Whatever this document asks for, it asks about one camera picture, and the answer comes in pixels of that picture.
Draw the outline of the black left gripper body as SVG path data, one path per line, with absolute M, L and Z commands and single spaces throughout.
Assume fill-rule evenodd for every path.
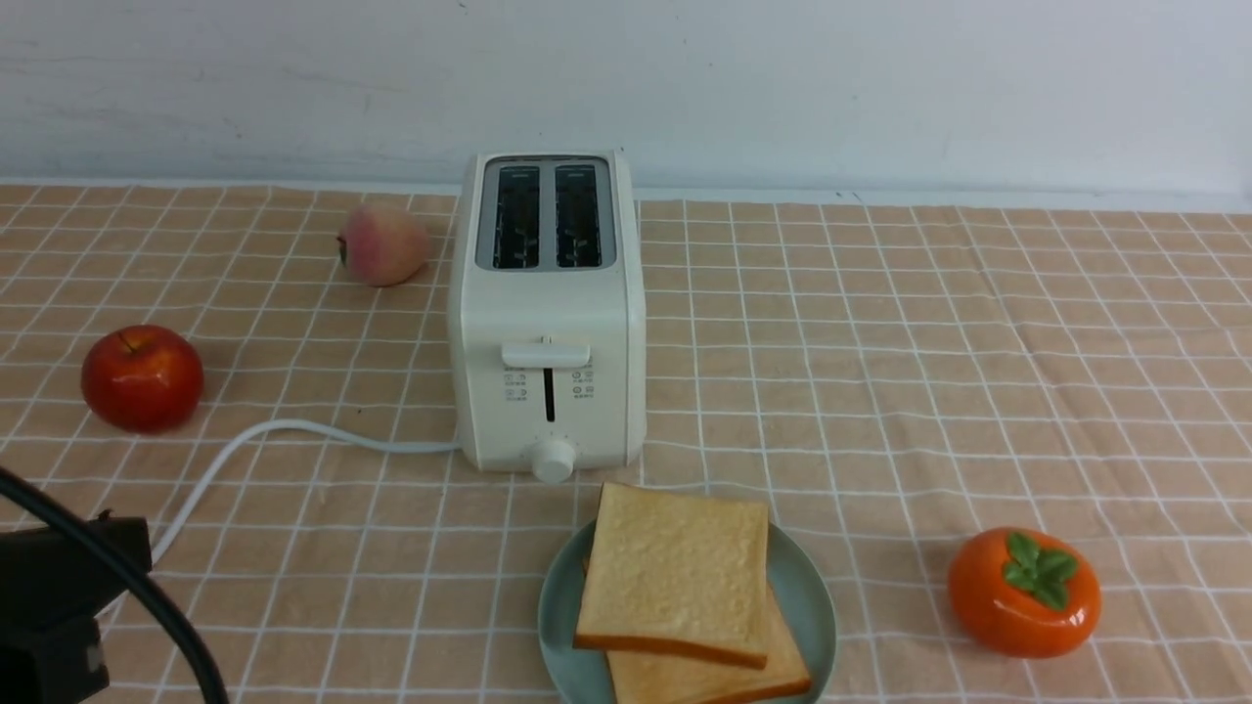
M 84 703 L 111 684 L 99 615 L 121 579 L 53 527 L 1 537 L 1 700 Z

